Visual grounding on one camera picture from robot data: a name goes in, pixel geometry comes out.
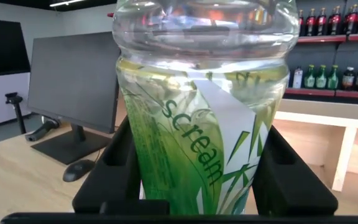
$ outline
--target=desk surface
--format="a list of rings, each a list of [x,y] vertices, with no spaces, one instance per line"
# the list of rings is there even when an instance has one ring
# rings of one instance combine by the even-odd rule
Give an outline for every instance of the desk surface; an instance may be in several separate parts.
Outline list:
[[[126,115],[123,100],[119,100],[118,108],[116,126]],[[69,130],[63,125],[43,141]],[[33,144],[37,142],[26,142],[23,136],[0,142],[0,220],[14,212],[69,212],[73,197],[86,179],[87,175],[75,182],[64,182],[67,166],[32,149]],[[94,160],[97,155],[95,152],[86,158]]]

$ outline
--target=water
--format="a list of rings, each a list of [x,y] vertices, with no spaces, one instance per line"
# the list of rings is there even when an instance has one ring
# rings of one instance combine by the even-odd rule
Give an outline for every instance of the water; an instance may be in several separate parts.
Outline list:
[[[119,2],[117,63],[146,198],[239,214],[288,83],[291,0]]]

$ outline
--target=black holder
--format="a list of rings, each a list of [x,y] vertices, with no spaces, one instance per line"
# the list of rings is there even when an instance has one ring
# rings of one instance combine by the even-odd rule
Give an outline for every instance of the black holder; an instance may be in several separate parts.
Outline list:
[[[23,116],[22,116],[22,110],[20,109],[20,103],[23,101],[23,97],[18,96],[17,93],[8,93],[5,94],[6,97],[6,104],[12,104],[13,108],[15,109],[17,122],[19,123],[20,132],[22,134],[25,134],[27,131],[25,131]]]
[[[126,118],[73,199],[75,213],[14,213],[1,223],[358,223],[272,127],[252,184],[258,215],[169,215],[164,200],[139,200],[140,174]]]
[[[47,118],[44,124],[31,134],[25,135],[25,140],[34,142],[42,139],[50,130],[60,127],[60,123],[52,118]]]

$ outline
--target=green bamboo label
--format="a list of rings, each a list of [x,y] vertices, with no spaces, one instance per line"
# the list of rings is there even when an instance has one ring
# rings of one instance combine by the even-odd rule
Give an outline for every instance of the green bamboo label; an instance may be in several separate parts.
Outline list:
[[[277,86],[260,71],[178,72],[124,60],[117,70],[146,198],[168,200],[171,214],[241,213],[287,80]],[[256,85],[275,92],[250,109],[241,93],[258,95]]]

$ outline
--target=computer monitor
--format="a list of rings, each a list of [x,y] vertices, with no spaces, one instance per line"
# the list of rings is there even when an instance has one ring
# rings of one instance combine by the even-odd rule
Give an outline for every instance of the computer monitor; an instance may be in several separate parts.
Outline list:
[[[111,32],[34,40],[28,107],[72,127],[35,150],[70,164],[107,145],[109,138],[83,127],[114,132],[119,54]]]

